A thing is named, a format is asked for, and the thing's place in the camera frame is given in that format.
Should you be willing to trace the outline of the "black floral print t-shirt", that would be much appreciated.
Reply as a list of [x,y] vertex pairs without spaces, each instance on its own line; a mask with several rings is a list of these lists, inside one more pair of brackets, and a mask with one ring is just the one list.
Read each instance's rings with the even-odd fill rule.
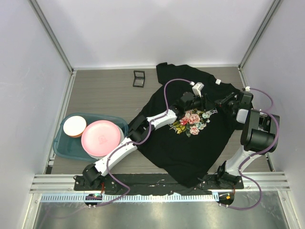
[[[215,83],[216,78],[189,65],[161,63],[156,66],[161,87],[151,96],[138,115],[155,116],[166,110],[164,93],[172,105],[190,92],[189,82],[204,84],[202,93],[211,101],[238,93],[230,83]],[[179,184],[194,187],[216,162],[235,130],[243,124],[215,108],[210,111],[193,109],[173,124],[153,131],[138,150],[153,164],[165,169]]]

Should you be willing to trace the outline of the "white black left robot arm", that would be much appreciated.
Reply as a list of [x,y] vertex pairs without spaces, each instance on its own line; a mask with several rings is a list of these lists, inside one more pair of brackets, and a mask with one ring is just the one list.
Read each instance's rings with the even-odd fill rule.
[[151,117],[141,115],[136,118],[127,136],[106,158],[85,167],[82,176],[84,184],[90,190],[97,190],[101,186],[103,178],[110,174],[110,170],[123,158],[135,151],[138,146],[144,144],[153,131],[181,119],[186,111],[195,108],[211,110],[215,107],[215,102],[209,100],[207,94],[194,95],[191,92],[185,92],[171,106],[168,104],[166,93],[164,93],[164,99],[166,105],[164,112]]

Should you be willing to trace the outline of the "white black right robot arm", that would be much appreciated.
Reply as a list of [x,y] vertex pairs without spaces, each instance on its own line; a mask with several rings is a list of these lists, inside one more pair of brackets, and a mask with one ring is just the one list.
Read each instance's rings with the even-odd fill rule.
[[244,170],[260,156],[275,151],[278,144],[280,117],[270,114],[270,108],[265,111],[252,108],[252,91],[261,92],[270,99],[271,105],[274,104],[268,93],[249,86],[214,102],[218,108],[243,124],[240,148],[232,158],[218,167],[214,175],[213,181],[220,188],[235,187],[241,183]]

